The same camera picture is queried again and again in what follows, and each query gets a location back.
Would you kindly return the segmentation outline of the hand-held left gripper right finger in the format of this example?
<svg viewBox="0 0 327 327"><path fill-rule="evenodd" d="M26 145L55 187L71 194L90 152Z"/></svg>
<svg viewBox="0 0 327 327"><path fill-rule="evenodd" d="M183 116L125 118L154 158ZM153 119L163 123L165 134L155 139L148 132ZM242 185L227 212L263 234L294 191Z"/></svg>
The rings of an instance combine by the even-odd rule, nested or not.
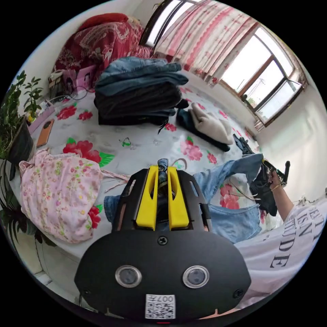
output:
<svg viewBox="0 0 327 327"><path fill-rule="evenodd" d="M189 225L189 218L177 169L168 167L168 219L170 229L185 229Z"/></svg>

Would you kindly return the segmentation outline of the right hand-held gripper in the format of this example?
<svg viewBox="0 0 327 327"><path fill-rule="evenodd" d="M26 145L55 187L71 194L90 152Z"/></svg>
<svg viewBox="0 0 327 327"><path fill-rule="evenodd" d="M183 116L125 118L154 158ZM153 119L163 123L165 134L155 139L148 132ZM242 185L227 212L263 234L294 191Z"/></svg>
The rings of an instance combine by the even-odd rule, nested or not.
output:
<svg viewBox="0 0 327 327"><path fill-rule="evenodd" d="M282 180L283 179L283 173L278 170L275 166L273 166L268 160L263 159L262 160L263 165L268 169L269 173L275 171L278 177Z"/></svg>

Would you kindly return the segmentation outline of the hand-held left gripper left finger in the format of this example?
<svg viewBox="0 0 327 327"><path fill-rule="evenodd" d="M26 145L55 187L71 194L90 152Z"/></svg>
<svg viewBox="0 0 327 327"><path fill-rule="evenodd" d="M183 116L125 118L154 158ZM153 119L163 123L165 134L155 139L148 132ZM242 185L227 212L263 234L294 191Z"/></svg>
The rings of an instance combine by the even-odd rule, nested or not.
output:
<svg viewBox="0 0 327 327"><path fill-rule="evenodd" d="M158 166L150 166L136 217L139 228L155 230L158 199Z"/></svg>

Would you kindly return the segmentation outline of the person's right hand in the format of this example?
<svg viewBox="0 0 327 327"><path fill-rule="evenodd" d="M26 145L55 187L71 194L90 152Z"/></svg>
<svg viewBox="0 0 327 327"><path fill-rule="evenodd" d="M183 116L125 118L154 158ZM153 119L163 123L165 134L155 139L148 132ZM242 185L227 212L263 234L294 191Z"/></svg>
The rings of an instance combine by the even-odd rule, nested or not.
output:
<svg viewBox="0 0 327 327"><path fill-rule="evenodd" d="M279 191L282 188L281 181L275 171L269 174L268 182L272 192Z"/></svg>

